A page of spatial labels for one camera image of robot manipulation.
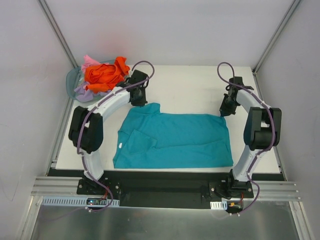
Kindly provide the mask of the teal t shirt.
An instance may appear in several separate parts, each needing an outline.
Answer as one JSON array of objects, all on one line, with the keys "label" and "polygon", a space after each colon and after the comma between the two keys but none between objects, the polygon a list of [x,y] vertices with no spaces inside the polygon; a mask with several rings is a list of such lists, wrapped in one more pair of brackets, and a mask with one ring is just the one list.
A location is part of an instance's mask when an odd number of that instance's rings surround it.
[{"label": "teal t shirt", "polygon": [[129,110],[118,131],[116,169],[224,168],[234,164],[223,117],[162,113],[158,103]]}]

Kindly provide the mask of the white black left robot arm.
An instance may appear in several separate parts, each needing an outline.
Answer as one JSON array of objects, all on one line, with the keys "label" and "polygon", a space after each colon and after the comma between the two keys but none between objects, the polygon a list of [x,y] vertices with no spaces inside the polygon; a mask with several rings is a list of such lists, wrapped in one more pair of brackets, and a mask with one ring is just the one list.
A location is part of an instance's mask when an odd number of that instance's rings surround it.
[{"label": "white black left robot arm", "polygon": [[130,103],[141,107],[147,103],[146,88],[115,87],[99,101],[87,106],[77,106],[72,114],[68,138],[81,156],[84,176],[90,181],[88,188],[99,195],[105,191],[106,183],[101,177],[104,174],[99,148],[104,140],[104,122],[115,111]]}]

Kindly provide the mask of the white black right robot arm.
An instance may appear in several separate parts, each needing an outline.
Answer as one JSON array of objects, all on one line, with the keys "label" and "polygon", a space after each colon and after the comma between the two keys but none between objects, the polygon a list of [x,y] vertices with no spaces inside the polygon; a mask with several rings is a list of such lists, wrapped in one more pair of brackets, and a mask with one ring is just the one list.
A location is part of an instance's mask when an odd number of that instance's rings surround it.
[{"label": "white black right robot arm", "polygon": [[243,89],[224,94],[220,115],[234,115],[239,106],[247,112],[243,131],[245,146],[239,161],[230,170],[222,185],[226,194],[233,198],[249,190],[252,171],[260,158],[279,144],[282,121],[282,111],[279,108],[268,106],[253,92]]}]

